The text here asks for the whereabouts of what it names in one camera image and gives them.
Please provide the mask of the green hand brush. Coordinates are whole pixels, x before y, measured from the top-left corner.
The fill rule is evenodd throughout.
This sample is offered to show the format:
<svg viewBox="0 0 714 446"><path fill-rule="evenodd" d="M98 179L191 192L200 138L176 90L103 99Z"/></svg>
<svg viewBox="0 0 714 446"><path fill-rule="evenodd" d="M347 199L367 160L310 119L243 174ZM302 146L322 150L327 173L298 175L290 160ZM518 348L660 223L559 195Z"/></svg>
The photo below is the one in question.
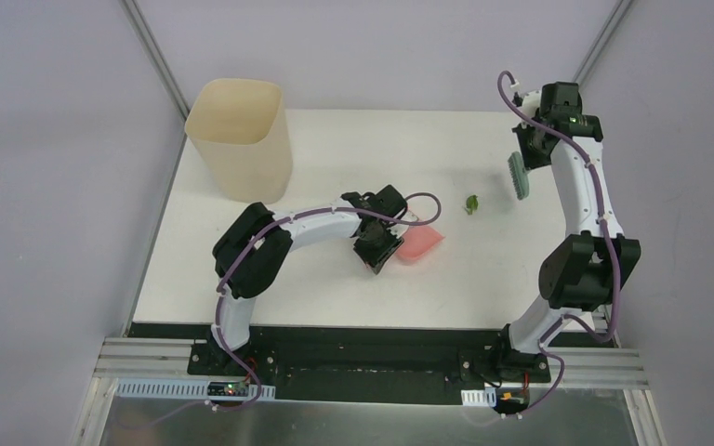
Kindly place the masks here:
<svg viewBox="0 0 714 446"><path fill-rule="evenodd" d="M508 158L509 173L516 198L521 201L530 194L530 184L528 172L525 168L522 154L519 151L513 152Z"/></svg>

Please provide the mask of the pink plastic dustpan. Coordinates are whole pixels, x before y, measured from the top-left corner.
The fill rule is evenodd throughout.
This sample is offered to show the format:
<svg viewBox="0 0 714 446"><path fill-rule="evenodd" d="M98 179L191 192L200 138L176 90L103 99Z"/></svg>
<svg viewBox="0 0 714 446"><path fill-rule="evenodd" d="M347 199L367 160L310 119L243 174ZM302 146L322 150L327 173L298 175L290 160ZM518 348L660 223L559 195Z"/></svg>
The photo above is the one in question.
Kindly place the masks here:
<svg viewBox="0 0 714 446"><path fill-rule="evenodd" d="M412 265L429 255L445 237L432 225L398 225L394 227L402 244L395 256L406 265Z"/></svg>

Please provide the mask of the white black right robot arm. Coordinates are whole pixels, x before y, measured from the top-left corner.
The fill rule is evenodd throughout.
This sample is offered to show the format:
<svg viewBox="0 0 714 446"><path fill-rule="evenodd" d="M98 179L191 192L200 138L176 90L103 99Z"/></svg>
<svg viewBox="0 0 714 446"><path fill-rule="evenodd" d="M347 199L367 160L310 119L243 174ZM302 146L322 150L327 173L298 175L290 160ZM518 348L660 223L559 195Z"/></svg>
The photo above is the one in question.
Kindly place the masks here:
<svg viewBox="0 0 714 446"><path fill-rule="evenodd" d="M508 159L518 199L529 196L530 172L548 167L565 219L563 241L539 269L537 298L506 327L490 357L495 376L511 381L570 322L598 342L613 337L621 289L641 258L641 244L625 235L615 215L603 172L602 125L583 112L578 84L556 82L511 96L504 86L498 90L521 120L512 130L519 149ZM611 309L605 334L581 318L601 307Z"/></svg>

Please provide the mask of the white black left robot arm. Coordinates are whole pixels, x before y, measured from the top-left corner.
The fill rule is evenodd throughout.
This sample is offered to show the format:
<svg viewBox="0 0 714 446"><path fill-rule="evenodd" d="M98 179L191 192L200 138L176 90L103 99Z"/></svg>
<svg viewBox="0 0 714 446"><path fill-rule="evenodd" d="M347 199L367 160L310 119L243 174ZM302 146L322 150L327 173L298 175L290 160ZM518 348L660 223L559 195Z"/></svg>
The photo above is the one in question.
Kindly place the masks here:
<svg viewBox="0 0 714 446"><path fill-rule="evenodd" d="M353 252L378 274L403 244L392 227L407 211L407 200L391 185L378 192L346 192L328 206L296 214L272 212L262 202L248 205L212 250L219 277L213 366L228 376L244 369L255 298L273 284L290 253L352 239Z"/></svg>

